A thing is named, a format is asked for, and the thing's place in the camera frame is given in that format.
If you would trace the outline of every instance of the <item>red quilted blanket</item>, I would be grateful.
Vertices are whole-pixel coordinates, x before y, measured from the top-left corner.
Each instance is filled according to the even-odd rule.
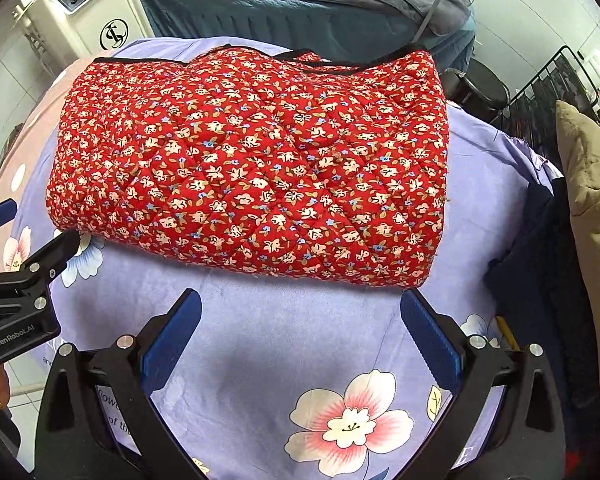
[[[97,59],[62,110],[46,205],[60,229],[184,262],[418,286],[447,142],[424,51],[366,68],[232,46]]]

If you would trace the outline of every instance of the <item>black wire rack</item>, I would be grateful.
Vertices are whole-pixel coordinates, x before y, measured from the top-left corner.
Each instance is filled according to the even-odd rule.
[[[598,124],[594,108],[599,94],[580,59],[567,45],[520,90],[493,124],[562,169],[555,129],[555,104],[565,101]]]

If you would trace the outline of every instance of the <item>purple bed sheet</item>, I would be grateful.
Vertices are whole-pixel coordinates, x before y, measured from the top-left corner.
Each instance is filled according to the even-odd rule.
[[[188,61],[226,43],[284,50],[238,38],[159,38],[115,55]],[[512,243],[528,183],[549,187],[557,170],[462,110],[450,105],[448,116],[444,234],[420,290],[466,333],[497,345],[502,336],[482,276]],[[45,208],[56,136],[32,171],[14,222],[15,238],[31,229],[32,252],[57,233]],[[62,335],[33,353],[48,367],[64,341],[80,349],[110,346],[165,313],[187,287],[202,297],[202,322],[152,400],[211,479],[389,480],[448,401],[400,319],[396,288],[186,265],[90,235],[52,284]],[[492,391],[456,465],[479,452],[500,394]],[[110,390],[100,395],[116,437],[133,447]]]

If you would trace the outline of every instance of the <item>blue and white flower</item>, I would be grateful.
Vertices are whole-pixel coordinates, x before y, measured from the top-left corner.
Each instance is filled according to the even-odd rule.
[[[500,341],[502,339],[502,333],[498,328],[498,321],[492,317],[490,322],[487,323],[482,316],[477,314],[471,314],[466,322],[460,325],[460,328],[465,335],[481,335],[487,339],[489,344],[494,348],[500,348]]]
[[[54,238],[61,232],[56,229]],[[75,283],[78,274],[86,280],[90,276],[95,276],[102,265],[102,249],[104,248],[104,238],[91,235],[89,233],[80,233],[80,246],[77,253],[71,258],[66,269],[60,275],[64,286],[71,286]]]

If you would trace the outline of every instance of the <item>white machine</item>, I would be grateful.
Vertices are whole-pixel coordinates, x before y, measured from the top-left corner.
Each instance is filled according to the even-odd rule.
[[[46,67],[152,37],[140,0],[20,0],[14,18]]]

